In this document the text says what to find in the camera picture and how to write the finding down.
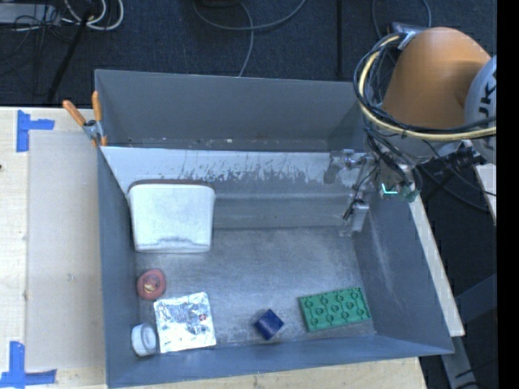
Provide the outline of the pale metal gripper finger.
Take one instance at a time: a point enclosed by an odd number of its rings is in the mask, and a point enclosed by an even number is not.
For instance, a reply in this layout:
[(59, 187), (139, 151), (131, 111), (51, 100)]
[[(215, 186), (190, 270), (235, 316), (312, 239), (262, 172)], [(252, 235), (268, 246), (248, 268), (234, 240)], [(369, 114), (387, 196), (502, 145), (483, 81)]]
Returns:
[(351, 149), (331, 151), (328, 167), (324, 172), (324, 183), (333, 184), (347, 177), (352, 185), (361, 185), (374, 163), (374, 157), (366, 152)]
[(361, 199), (355, 199), (347, 207), (342, 219), (350, 233), (359, 233), (362, 231), (369, 209), (368, 202)]

